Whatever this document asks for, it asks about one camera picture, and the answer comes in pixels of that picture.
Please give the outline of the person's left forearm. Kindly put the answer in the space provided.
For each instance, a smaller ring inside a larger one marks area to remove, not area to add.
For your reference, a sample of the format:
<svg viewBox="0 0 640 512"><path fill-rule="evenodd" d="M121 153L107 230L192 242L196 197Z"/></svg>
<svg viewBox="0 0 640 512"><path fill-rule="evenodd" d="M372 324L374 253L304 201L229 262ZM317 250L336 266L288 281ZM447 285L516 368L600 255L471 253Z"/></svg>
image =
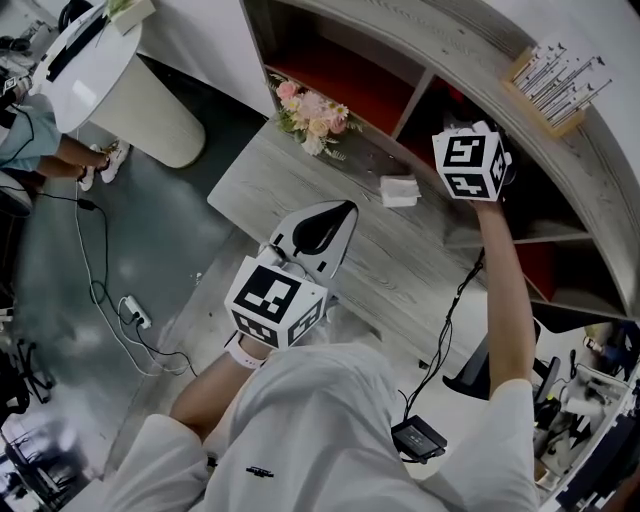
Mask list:
<svg viewBox="0 0 640 512"><path fill-rule="evenodd" d="M224 352L179 394L169 416L204 442L253 373Z"/></svg>

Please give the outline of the person's white shirt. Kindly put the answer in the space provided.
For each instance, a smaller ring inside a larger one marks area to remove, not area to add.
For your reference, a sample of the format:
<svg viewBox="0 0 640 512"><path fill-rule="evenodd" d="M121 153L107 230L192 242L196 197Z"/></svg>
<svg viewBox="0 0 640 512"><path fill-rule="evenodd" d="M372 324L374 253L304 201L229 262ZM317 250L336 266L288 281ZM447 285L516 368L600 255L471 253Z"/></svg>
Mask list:
<svg viewBox="0 0 640 512"><path fill-rule="evenodd" d="M214 470L191 430L151 415L102 512L538 512L529 382L502 384L423 481L392 441L395 389L361 344L274 354L240 393Z"/></svg>

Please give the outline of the black office chair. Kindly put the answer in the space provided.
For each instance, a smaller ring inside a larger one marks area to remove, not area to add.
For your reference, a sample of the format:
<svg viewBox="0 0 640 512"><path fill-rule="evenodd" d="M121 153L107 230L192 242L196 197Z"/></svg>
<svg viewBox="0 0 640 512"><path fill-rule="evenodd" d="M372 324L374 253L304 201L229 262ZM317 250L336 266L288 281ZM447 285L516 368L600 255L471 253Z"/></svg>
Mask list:
<svg viewBox="0 0 640 512"><path fill-rule="evenodd" d="M533 403L541 404L546 400L559 373L561 360L553 356L548 363L535 359L533 371L542 378L540 385L533 386ZM490 396L489 345L485 336L470 359L454 377L442 377L446 387L459 394L487 401Z"/></svg>

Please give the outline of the grey wooden wall shelf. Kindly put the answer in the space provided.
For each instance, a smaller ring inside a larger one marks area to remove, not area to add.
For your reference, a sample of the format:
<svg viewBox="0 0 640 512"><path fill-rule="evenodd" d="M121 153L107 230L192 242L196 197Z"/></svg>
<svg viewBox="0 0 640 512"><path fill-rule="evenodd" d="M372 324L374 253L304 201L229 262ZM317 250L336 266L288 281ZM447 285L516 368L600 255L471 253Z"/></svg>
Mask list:
<svg viewBox="0 0 640 512"><path fill-rule="evenodd" d="M640 319L640 191L594 115L554 137L502 84L507 56L424 0L240 0L260 62L347 105L364 132L352 151L381 150L416 172L429 232L446 255L479 229L436 175L431 138L446 113L500 131L516 164L507 189L531 298Z"/></svg>

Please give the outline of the white round pedestal table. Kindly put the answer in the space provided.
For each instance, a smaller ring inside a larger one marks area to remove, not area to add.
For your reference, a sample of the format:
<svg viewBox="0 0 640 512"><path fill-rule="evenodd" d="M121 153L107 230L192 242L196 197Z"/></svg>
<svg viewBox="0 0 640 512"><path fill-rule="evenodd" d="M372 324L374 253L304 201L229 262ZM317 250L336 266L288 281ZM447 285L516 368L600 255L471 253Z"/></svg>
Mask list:
<svg viewBox="0 0 640 512"><path fill-rule="evenodd" d="M30 95L42 94L57 128L70 134L87 122L110 132L172 168L194 163L204 149L203 125L138 57L139 24L121 35L109 22L64 68L54 82L38 64Z"/></svg>

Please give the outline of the white tissue pack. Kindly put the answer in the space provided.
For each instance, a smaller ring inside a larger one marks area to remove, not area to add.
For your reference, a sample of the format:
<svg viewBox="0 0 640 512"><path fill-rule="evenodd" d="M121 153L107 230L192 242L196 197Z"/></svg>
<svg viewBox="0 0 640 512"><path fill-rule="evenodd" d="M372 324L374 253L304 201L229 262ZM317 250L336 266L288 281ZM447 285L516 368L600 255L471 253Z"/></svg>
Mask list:
<svg viewBox="0 0 640 512"><path fill-rule="evenodd" d="M380 195L385 207L402 208L416 206L421 192L413 175L382 176Z"/></svg>

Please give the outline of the white power strip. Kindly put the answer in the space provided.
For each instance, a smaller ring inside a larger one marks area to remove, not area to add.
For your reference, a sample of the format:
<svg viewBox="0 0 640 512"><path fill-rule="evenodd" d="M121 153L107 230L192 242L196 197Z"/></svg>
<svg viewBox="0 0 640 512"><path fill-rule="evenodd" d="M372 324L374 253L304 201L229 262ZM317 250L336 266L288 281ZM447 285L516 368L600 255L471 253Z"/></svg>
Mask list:
<svg viewBox="0 0 640 512"><path fill-rule="evenodd" d="M142 329L149 329L152 321L149 315L141 307L139 302L132 295L123 297L123 304L132 316L134 323Z"/></svg>

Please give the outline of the white flower box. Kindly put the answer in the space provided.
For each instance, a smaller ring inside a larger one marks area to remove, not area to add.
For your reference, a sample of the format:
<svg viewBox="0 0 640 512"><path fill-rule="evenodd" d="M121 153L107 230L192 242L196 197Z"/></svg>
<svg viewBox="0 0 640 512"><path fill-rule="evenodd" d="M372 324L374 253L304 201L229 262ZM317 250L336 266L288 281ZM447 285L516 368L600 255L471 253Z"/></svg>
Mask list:
<svg viewBox="0 0 640 512"><path fill-rule="evenodd" d="M152 0L107 0L105 14L121 34L142 23L156 12Z"/></svg>

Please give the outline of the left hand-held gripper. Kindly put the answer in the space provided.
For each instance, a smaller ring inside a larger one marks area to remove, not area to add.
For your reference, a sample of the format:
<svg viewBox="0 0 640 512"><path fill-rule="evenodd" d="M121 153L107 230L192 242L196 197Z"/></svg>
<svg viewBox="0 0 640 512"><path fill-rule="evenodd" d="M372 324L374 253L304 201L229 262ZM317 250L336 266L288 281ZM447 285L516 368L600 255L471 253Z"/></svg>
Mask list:
<svg viewBox="0 0 640 512"><path fill-rule="evenodd" d="M284 217L271 244L244 258L226 295L236 330L272 349L299 343L326 313L329 283L346 255L358 213L354 202L334 200Z"/></svg>

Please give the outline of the pink flower bouquet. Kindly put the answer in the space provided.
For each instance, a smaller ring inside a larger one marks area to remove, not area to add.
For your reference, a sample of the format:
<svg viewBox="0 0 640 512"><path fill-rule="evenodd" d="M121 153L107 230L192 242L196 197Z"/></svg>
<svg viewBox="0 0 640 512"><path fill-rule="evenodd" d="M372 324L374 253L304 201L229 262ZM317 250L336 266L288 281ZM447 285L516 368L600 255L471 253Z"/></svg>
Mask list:
<svg viewBox="0 0 640 512"><path fill-rule="evenodd" d="M308 132L324 138L324 151L314 157L343 162L347 156L338 149L340 137L348 131L363 131L363 125L349 108L326 99L298 82L277 73L269 74L269 89L279 105L276 125L300 146Z"/></svg>

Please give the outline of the black flat device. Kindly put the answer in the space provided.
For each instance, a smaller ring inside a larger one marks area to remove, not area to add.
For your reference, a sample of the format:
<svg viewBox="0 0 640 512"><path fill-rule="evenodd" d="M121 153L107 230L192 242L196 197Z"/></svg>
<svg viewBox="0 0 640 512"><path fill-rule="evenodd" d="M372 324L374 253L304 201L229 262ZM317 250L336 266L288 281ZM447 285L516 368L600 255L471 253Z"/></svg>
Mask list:
<svg viewBox="0 0 640 512"><path fill-rule="evenodd" d="M69 27L72 30L64 40L58 41L58 46L52 45L46 53L44 63L47 81L54 82L64 68L105 28L105 8L105 4L93 6L88 0L69 0L63 7L58 18L58 29L61 36Z"/></svg>

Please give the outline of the wooden holder with cards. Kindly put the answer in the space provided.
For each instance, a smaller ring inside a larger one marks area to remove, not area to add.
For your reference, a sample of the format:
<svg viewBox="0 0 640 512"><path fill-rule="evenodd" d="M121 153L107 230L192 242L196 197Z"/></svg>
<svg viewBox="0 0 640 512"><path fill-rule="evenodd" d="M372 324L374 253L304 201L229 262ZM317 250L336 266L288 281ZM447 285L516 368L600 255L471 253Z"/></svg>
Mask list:
<svg viewBox="0 0 640 512"><path fill-rule="evenodd" d="M525 49L503 85L534 121L559 138L584 121L587 109L613 81L611 67L593 46L565 31Z"/></svg>

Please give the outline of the black recorder box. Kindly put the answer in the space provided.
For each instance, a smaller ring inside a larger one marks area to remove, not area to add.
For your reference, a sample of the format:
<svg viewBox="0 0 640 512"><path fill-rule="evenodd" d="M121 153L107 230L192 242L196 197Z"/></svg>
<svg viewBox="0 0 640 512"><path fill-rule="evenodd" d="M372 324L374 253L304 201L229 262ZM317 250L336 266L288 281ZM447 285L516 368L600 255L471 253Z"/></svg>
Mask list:
<svg viewBox="0 0 640 512"><path fill-rule="evenodd" d="M391 437L406 461L423 465L444 455L448 446L447 440L417 415L394 426Z"/></svg>

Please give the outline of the person's right forearm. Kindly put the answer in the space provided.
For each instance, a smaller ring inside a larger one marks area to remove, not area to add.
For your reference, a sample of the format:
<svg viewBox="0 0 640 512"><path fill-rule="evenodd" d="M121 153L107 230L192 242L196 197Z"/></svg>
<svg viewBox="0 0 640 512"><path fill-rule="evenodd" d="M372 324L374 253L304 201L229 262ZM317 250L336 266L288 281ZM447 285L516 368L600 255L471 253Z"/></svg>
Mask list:
<svg viewBox="0 0 640 512"><path fill-rule="evenodd" d="M487 273L490 391L531 379L536 338L528 290L509 226L496 202L476 202Z"/></svg>

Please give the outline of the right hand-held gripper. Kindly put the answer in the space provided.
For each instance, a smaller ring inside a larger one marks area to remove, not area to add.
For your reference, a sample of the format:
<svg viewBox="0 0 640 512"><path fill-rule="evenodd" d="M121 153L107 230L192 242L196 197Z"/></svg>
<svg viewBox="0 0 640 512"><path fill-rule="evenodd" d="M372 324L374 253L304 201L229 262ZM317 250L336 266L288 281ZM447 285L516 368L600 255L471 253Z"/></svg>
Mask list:
<svg viewBox="0 0 640 512"><path fill-rule="evenodd" d="M436 171L453 199L497 202L512 165L497 129L485 121L432 136Z"/></svg>

